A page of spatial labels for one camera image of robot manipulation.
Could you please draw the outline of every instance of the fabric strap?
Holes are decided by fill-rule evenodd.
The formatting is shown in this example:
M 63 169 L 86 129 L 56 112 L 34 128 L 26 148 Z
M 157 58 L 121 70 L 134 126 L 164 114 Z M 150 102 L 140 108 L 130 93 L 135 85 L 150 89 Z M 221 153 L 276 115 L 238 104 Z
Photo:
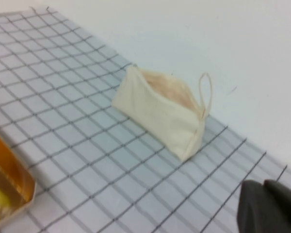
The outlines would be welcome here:
M 204 77 L 207 77 L 209 80 L 209 84 L 210 84 L 210 99 L 208 102 L 208 106 L 205 106 L 205 101 L 204 101 L 204 97 L 203 97 L 203 93 L 202 93 L 202 88 L 201 88 L 201 84 L 202 84 L 202 80 Z M 202 110 L 202 119 L 206 118 L 209 114 L 209 111 L 211 109 L 211 104 L 212 104 L 212 78 L 210 77 L 210 75 L 208 73 L 203 73 L 200 78 L 199 78 L 199 96 L 200 96 L 200 101 L 201 101 L 201 110 Z

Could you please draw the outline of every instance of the cloth pouch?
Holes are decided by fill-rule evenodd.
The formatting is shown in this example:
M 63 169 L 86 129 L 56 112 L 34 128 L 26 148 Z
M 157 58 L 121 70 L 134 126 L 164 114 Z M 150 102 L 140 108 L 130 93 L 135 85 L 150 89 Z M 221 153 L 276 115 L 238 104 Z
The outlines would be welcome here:
M 205 106 L 201 81 L 208 77 L 210 100 Z M 181 161 L 199 150 L 212 102 L 212 81 L 199 79 L 200 103 L 187 84 L 172 75 L 127 68 L 112 106 L 129 116 L 161 141 Z

